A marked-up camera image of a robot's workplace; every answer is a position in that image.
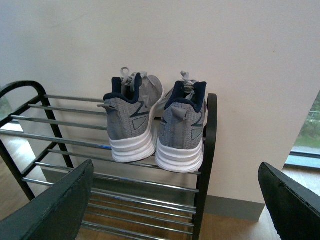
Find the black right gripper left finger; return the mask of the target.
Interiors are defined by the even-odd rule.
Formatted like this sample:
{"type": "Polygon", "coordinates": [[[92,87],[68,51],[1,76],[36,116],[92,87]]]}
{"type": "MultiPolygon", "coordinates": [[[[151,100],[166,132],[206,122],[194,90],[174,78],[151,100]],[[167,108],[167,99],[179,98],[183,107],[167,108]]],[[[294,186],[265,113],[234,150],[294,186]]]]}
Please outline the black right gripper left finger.
{"type": "Polygon", "coordinates": [[[94,165],[86,160],[0,222],[2,240],[74,240],[91,196],[94,165]]]}

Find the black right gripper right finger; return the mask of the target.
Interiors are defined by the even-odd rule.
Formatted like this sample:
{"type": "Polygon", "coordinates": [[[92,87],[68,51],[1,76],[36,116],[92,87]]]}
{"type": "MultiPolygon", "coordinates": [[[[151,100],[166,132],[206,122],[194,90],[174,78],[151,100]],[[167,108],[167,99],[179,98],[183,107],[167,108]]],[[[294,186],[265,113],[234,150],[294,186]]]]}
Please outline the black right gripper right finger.
{"type": "Polygon", "coordinates": [[[267,162],[258,181],[274,227],[282,240],[320,238],[320,197],[267,162]]]}

